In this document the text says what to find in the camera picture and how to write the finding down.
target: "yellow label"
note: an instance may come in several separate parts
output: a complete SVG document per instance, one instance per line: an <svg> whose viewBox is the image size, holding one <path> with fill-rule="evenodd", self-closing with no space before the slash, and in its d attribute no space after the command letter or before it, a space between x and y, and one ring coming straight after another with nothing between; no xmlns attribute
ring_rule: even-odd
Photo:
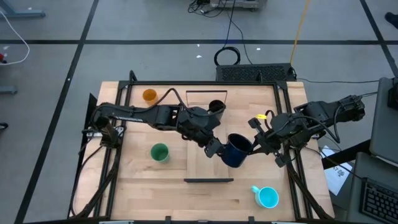
<svg viewBox="0 0 398 224"><path fill-rule="evenodd" d="M267 119L267 116L264 115L264 114L257 114L257 115L256 115L256 118L257 118L257 119Z"/></svg>

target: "gray floor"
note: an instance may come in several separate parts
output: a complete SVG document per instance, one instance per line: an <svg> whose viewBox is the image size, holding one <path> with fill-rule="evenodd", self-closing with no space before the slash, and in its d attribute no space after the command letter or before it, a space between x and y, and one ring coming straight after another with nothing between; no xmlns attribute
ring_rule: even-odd
<svg viewBox="0 0 398 224"><path fill-rule="evenodd" d="M12 24L29 40L78 40L93 0L15 0L15 7L43 9L43 19L16 19ZM228 17L188 14L190 1L99 0L88 40L224 39ZM384 20L388 10L398 12L394 0L366 0L386 40L397 40L398 30ZM268 0L257 12L236 11L234 21L245 39L293 40L305 0ZM230 37L240 39L231 28ZM7 60L25 55L24 45L2 44L17 39L0 21L0 53ZM377 40L359 1L317 0L308 8L302 40ZM235 45L243 53L242 45ZM1 95L0 121L10 127L0 134L0 217L12 223L48 130L76 45L31 45L28 59L0 67L0 83L18 87L18 94ZM89 93L98 94L104 80L125 80L133 69L139 80L214 80L214 53L220 44L85 45L55 130L43 171L25 222L63 219L67 215L81 142ZM292 45L247 45L253 63L285 63ZM388 46L394 58L398 46ZM220 63L234 55L220 54ZM242 55L242 64L248 63ZM380 45L298 45L294 67L301 78L311 80L376 80L393 77ZM334 101L351 94L377 90L369 84L306 83L308 100ZM342 148L369 139L374 96L364 99L366 117L357 123L339 124ZM329 140L320 145L335 147Z"/></svg>

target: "mug handle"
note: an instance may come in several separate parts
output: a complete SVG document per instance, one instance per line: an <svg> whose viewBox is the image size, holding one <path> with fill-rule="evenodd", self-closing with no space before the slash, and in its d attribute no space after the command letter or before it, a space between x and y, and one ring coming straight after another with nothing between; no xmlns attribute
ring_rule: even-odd
<svg viewBox="0 0 398 224"><path fill-rule="evenodd" d="M251 186L251 191L253 191L256 194L260 191L260 189L253 185L253 186Z"/></svg>

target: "white cable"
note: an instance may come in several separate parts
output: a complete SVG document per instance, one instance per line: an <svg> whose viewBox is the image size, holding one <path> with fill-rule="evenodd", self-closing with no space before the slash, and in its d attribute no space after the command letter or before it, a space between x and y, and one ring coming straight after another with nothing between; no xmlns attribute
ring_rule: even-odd
<svg viewBox="0 0 398 224"><path fill-rule="evenodd" d="M20 60L20 61L17 61L17 62L0 63L0 66L1 66L1 65L14 65L14 64L17 64L17 63L21 63L21 62L23 62L24 60L26 60L27 56L29 55L30 48L29 48L29 46L27 45L27 43L24 41L24 39L23 39L22 37L20 37L20 35L18 34L18 32L14 30L14 28L12 27L12 25L11 25L10 22L8 21L6 15L4 15L4 13L2 13L2 11L0 11L0 13L1 13L2 16L5 18L5 20L7 21L8 25L9 25L10 28L12 29L12 31L14 31L14 33L17 34L17 36L20 38L20 40L23 41L23 43L24 43L24 44L26 45L26 47L27 47L27 53L26 53L26 56L24 57L24 59L22 59L22 60Z"/></svg>

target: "floor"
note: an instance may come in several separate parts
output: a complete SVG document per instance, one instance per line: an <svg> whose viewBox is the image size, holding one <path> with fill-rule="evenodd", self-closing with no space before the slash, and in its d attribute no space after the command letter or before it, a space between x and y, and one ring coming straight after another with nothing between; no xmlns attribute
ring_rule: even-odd
<svg viewBox="0 0 398 224"><path fill-rule="evenodd" d="M89 93L97 95L103 80L127 79L131 69L139 80L214 80L213 56L222 47L229 20L224 12L215 18L189 14L188 0L11 2L18 9L42 9L47 16L11 21L28 41L30 55L24 63L0 67L0 83L18 87L18 94L0 96L1 121L10 125L0 134L0 217L2 223L14 222L36 160L48 150L30 205L22 203L18 220L63 219ZM305 0L268 0L257 12L234 12L253 63L289 62L304 5ZM391 10L398 13L397 1L312 1L300 35L308 41L299 42L293 62L298 77L363 81L398 76L393 59L398 57L398 30L384 20ZM7 53L9 62L23 58L25 46L4 21L0 30L0 53ZM243 52L233 26L229 38L239 40L234 46ZM223 64L234 62L228 53L219 58ZM244 55L241 63L248 63ZM335 101L376 91L377 83L305 83L305 88L308 100ZM363 100L363 120L338 125L342 148L369 139L375 99ZM319 143L335 147L327 139Z"/></svg>

